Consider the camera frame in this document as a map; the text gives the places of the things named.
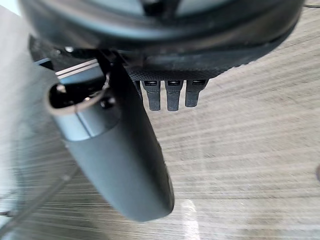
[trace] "floor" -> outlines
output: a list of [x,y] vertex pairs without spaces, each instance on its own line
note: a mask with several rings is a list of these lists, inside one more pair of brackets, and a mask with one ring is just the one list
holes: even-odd
[[[178,112],[147,111],[173,182],[171,215],[127,220],[80,173],[5,239],[320,240],[319,26],[320,9],[306,8],[280,47],[211,80],[197,108],[183,107],[181,94]],[[56,79],[32,64],[28,28],[0,8],[0,30],[5,211],[32,202],[75,162],[44,109]]]

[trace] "black plastic tab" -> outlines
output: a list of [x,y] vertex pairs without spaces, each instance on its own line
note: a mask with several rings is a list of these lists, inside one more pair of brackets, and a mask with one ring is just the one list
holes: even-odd
[[151,111],[159,111],[160,107],[160,81],[143,81],[143,88],[149,100],[149,108]]
[[166,101],[168,111],[178,111],[180,92],[184,81],[165,81]]
[[199,93],[205,89],[207,80],[188,80],[186,81],[185,106],[192,108],[197,106]]

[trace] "black cable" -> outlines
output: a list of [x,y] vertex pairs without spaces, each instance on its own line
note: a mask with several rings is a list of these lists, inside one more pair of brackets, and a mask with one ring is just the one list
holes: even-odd
[[36,209],[41,207],[61,189],[63,189],[78,172],[79,167],[76,165],[70,172],[62,175],[54,184],[48,187],[44,193],[34,199],[29,205],[25,206],[23,210],[17,213],[17,215],[13,216],[5,225],[0,228],[0,239],[13,228],[17,227],[25,218],[29,217]]

